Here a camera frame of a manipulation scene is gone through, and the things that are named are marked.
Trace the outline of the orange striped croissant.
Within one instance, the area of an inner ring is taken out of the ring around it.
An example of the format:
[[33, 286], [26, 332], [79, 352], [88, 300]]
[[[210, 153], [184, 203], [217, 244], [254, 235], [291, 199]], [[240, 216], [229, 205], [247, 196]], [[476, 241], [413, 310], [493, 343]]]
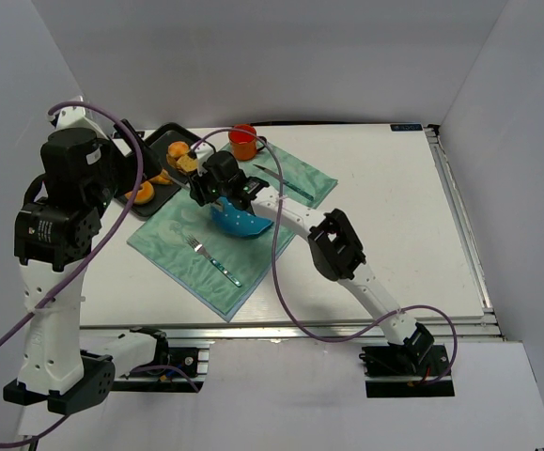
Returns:
[[163, 170], [159, 175], [149, 179], [148, 182], [156, 185], [170, 185], [173, 183], [173, 180], [171, 179], [167, 171]]

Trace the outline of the metal serving tongs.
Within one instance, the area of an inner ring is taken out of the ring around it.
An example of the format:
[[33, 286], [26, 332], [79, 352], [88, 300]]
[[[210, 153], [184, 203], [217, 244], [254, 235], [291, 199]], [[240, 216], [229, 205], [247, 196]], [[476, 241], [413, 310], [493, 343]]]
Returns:
[[172, 180], [175, 184], [177, 184], [182, 190], [185, 190], [185, 191], [190, 191], [191, 190], [188, 179], [186, 177], [182, 176], [177, 171], [172, 170], [172, 169], [165, 169], [164, 173], [167, 175], [167, 177], [170, 180]]

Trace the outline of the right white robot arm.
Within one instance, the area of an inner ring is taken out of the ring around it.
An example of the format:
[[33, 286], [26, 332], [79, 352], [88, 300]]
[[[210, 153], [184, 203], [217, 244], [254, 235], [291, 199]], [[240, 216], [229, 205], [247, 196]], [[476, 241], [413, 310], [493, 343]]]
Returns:
[[277, 228], [304, 239], [317, 271], [350, 292], [379, 323], [397, 363], [410, 373], [419, 369], [434, 338], [380, 283], [344, 211], [322, 212], [286, 196], [282, 173], [278, 188], [246, 176], [228, 151], [192, 150], [189, 155], [197, 161], [188, 173], [192, 199], [203, 206], [223, 197], [236, 209], [273, 220]]

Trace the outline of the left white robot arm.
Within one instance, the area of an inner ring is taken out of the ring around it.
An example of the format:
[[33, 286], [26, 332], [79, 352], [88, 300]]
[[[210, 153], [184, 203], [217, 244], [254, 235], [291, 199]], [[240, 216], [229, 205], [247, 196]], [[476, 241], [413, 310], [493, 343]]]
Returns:
[[91, 118], [102, 109], [84, 101], [54, 107], [54, 132], [40, 149], [44, 172], [28, 188], [14, 226], [14, 255], [29, 315], [23, 365], [4, 388], [7, 402], [44, 402], [71, 415], [101, 404], [115, 378], [164, 365], [165, 333], [132, 328], [98, 350], [80, 347], [85, 270], [98, 249], [93, 239], [116, 197], [137, 195], [162, 171], [155, 153], [125, 119], [107, 114], [133, 152], [124, 155]]

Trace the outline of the small round bread roll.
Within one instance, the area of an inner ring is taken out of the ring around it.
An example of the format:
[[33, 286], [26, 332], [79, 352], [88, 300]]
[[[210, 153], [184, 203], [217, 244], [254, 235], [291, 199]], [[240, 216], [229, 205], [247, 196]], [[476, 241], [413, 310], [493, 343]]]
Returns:
[[176, 141], [171, 143], [167, 148], [167, 158], [178, 160], [182, 156], [186, 155], [190, 151], [190, 147], [183, 141]]

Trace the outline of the seeded bread slice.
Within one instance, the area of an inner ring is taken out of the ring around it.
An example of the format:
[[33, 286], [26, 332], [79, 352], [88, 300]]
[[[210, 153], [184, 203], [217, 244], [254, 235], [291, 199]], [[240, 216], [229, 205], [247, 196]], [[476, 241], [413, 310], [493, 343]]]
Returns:
[[167, 163], [183, 174], [190, 174], [198, 169], [198, 161], [188, 154], [175, 159], [170, 155], [166, 156]]

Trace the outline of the black baking tray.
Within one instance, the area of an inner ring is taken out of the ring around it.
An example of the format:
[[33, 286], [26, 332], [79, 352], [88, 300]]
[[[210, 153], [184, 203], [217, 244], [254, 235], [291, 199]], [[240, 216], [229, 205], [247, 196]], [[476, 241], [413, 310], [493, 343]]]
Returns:
[[[138, 133], [143, 141], [152, 149], [159, 157], [162, 168], [165, 169], [174, 179], [187, 185], [188, 177], [181, 174], [178, 170], [172, 168], [166, 160], [168, 146], [173, 142], [182, 141], [191, 146], [200, 140], [200, 137], [194, 132], [190, 132], [186, 128], [174, 122], [163, 124], [154, 132]], [[141, 220], [154, 215], [168, 200], [176, 195], [181, 187], [176, 183], [169, 185], [154, 184], [154, 197], [145, 205], [133, 205], [132, 212]]]

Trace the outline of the blue dotted plate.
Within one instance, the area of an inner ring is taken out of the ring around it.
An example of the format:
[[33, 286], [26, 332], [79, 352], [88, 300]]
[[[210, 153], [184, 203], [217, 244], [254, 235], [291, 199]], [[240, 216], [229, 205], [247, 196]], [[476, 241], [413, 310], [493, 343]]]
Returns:
[[238, 210], [224, 197], [210, 205], [210, 216], [222, 232], [238, 238], [256, 238], [272, 226], [271, 220]]

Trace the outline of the orange enamel mug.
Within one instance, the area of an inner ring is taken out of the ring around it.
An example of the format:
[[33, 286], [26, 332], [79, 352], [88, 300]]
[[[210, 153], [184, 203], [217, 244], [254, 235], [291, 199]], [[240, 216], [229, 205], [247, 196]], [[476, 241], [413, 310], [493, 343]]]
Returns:
[[238, 161], [253, 160], [264, 148], [265, 137], [257, 138], [256, 129], [249, 124], [235, 125], [228, 132], [228, 141], [234, 157]]

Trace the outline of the right table logo sticker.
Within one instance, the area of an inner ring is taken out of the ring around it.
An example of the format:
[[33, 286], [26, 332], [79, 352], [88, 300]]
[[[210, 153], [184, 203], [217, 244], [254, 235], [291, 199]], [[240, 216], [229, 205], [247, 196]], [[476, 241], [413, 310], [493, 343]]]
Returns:
[[392, 132], [422, 132], [424, 127], [420, 123], [393, 123], [390, 129]]

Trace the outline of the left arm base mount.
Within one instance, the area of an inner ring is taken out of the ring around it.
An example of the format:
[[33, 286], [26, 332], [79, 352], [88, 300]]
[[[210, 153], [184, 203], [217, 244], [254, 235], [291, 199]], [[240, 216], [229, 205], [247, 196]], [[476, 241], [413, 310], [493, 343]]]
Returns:
[[122, 333], [108, 351], [116, 367], [113, 391], [133, 393], [195, 393], [207, 372], [206, 350], [172, 344], [163, 330], [138, 326]]

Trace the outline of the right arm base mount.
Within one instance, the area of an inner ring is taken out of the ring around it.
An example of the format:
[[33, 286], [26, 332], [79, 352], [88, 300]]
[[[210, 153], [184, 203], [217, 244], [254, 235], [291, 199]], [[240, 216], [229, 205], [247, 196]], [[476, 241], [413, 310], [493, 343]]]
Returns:
[[409, 363], [389, 346], [362, 347], [367, 398], [454, 397], [450, 361], [444, 345], [434, 345], [419, 365]]

